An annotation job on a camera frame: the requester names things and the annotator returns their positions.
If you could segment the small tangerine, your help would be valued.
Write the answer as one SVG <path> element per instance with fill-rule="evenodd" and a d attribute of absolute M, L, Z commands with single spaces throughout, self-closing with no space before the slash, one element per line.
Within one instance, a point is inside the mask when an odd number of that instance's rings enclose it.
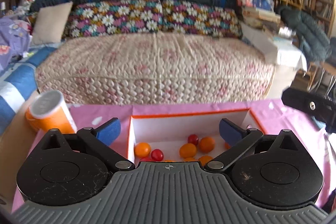
<path fill-rule="evenodd" d="M 185 159 L 183 159 L 184 162 L 190 162 L 190 161 L 197 161 L 196 159 L 194 159 L 193 157 L 187 157 Z"/>
<path fill-rule="evenodd" d="M 211 161 L 213 158 L 209 155 L 204 155 L 204 156 L 201 156 L 199 159 L 198 159 L 198 162 L 201 163 L 201 166 L 205 166 L 209 161 Z"/>
<path fill-rule="evenodd" d="M 198 149 L 202 153 L 209 153 L 215 148 L 215 140 L 212 137 L 204 137 L 199 141 Z"/>
<path fill-rule="evenodd" d="M 138 143 L 134 147 L 134 154 L 138 158 L 148 157 L 151 153 L 151 146 L 149 143 Z"/>
<path fill-rule="evenodd" d="M 179 156 L 183 159 L 194 157 L 197 154 L 197 147 L 193 143 L 186 143 L 179 149 Z"/>
<path fill-rule="evenodd" d="M 231 146 L 230 146 L 227 142 L 224 143 L 224 147 L 225 147 L 226 149 L 230 149 L 230 148 L 231 148 Z"/>

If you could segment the red cherry tomato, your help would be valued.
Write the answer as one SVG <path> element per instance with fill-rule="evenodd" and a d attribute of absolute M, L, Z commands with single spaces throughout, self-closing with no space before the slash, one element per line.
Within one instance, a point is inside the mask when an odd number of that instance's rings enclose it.
<path fill-rule="evenodd" d="M 153 161 L 163 161 L 164 159 L 164 154 L 160 149 L 154 149 L 151 152 L 151 159 Z"/>
<path fill-rule="evenodd" d="M 191 134 L 188 136 L 187 142 L 197 146 L 199 143 L 199 137 L 196 134 Z"/>

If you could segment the orange cardboard box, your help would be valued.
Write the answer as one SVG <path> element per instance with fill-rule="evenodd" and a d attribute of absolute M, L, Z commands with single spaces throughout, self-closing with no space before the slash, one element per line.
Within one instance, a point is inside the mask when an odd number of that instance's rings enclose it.
<path fill-rule="evenodd" d="M 200 139 L 210 136 L 215 140 L 215 148 L 208 153 L 216 157 L 224 152 L 224 139 L 219 133 L 219 123 L 227 118 L 243 129 L 249 127 L 265 131 L 257 116 L 251 109 L 233 109 L 223 111 L 208 111 L 202 113 L 133 115 L 129 119 L 126 158 L 138 164 L 134 147 L 138 143 L 149 143 L 152 149 L 160 149 L 164 161 L 180 161 L 179 149 L 187 143 L 191 134 Z"/>

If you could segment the pink floral tablecloth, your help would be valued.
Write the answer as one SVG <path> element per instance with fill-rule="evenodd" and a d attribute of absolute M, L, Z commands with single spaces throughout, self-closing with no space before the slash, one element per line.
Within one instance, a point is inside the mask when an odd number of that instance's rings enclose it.
<path fill-rule="evenodd" d="M 191 134 L 211 136 L 215 157 L 228 148 L 219 135 L 219 122 L 227 118 L 242 128 L 256 127 L 276 135 L 281 129 L 292 130 L 314 159 L 324 178 L 316 204 L 323 207 L 335 197 L 335 135 L 316 128 L 305 114 L 283 105 L 281 100 L 211 103 L 193 105 L 71 105 L 70 113 L 77 128 L 96 128 L 110 118 L 121 123 L 121 133 L 111 147 L 124 157 L 134 159 L 133 147 L 149 143 L 160 149 L 165 160 L 179 160 L 179 149 Z"/>

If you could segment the orange cylindrical canister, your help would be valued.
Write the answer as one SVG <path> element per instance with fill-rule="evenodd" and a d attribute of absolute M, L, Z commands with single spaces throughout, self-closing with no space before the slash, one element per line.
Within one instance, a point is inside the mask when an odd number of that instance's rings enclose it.
<path fill-rule="evenodd" d="M 58 128 L 63 134 L 75 134 L 76 124 L 62 92 L 49 90 L 39 94 L 25 112 L 26 120 L 35 130 L 47 132 Z"/>

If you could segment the dark green jacket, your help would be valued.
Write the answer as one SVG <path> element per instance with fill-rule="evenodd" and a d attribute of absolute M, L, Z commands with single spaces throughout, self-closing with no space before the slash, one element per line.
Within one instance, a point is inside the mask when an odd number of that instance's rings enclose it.
<path fill-rule="evenodd" d="M 283 5 L 277 6 L 275 12 L 281 16 L 287 27 L 295 31 L 299 49 L 307 61 L 324 62 L 330 57 L 330 39 L 311 15 Z"/>

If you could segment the blue striped blanket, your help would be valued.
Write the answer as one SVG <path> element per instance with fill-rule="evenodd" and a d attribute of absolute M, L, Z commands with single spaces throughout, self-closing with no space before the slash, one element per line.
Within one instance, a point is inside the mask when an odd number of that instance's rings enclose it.
<path fill-rule="evenodd" d="M 22 105 L 37 90 L 37 67 L 58 47 L 59 43 L 33 47 L 26 57 L 9 63 L 1 71 L 1 133 L 5 132 Z"/>

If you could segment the stack of books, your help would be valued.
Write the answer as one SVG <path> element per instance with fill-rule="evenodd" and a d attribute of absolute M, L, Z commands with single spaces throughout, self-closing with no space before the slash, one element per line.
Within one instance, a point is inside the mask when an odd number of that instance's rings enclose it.
<path fill-rule="evenodd" d="M 237 0 L 238 18 L 247 26 L 262 29 L 281 25 L 281 16 L 274 12 L 272 0 Z"/>

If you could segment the floral crochet cushion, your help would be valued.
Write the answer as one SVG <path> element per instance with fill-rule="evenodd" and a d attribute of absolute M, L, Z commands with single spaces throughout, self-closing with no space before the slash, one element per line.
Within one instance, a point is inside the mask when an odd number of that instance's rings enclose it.
<path fill-rule="evenodd" d="M 164 0 L 162 10 L 162 29 L 165 32 L 238 39 L 243 35 L 233 9 L 188 1 Z"/>
<path fill-rule="evenodd" d="M 64 30 L 67 38 L 158 32 L 162 29 L 160 0 L 118 0 L 77 5 Z"/>

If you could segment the beige pillow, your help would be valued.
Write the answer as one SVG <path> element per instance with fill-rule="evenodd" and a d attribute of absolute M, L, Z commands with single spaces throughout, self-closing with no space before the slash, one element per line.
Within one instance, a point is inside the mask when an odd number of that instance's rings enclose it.
<path fill-rule="evenodd" d="M 41 8 L 33 28 L 33 45 L 61 42 L 73 2 Z"/>

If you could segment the purple floral blanket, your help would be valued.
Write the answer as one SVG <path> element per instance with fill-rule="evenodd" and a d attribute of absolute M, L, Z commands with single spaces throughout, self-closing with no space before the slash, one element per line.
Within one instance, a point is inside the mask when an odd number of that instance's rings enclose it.
<path fill-rule="evenodd" d="M 30 24 L 24 20 L 1 18 L 1 71 L 15 56 L 27 52 L 31 42 Z"/>

